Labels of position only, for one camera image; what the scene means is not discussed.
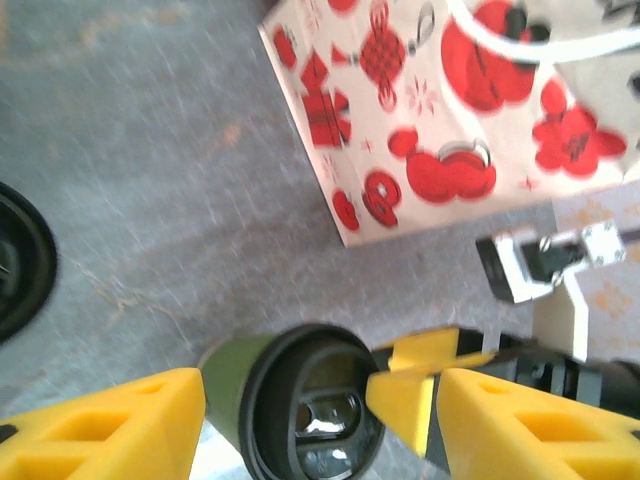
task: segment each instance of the black circular object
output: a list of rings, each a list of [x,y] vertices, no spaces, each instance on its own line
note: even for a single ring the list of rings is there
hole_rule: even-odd
[[[53,290],[58,256],[38,210],[0,182],[0,342],[27,325]]]
[[[308,324],[277,337],[244,389],[240,450],[255,480],[357,479],[384,426],[365,405],[373,355],[341,327]]]

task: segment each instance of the green cup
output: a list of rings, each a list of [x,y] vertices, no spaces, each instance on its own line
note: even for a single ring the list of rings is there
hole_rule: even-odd
[[[384,427],[364,399],[378,367],[344,328],[305,324],[281,335],[236,338],[205,354],[200,370],[207,420],[255,480],[355,479],[377,454]],[[336,435],[314,426],[327,422],[350,426]]]

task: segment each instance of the floor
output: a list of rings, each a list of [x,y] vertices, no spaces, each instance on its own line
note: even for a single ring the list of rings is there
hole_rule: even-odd
[[[62,268],[0,348],[0,418],[311,320],[371,346],[451,323],[529,332],[474,240],[551,231],[551,206],[346,250],[256,30],[270,6],[7,1],[0,178],[48,219]],[[205,426],[192,479],[248,479],[229,450]],[[443,477],[388,435],[365,478]]]

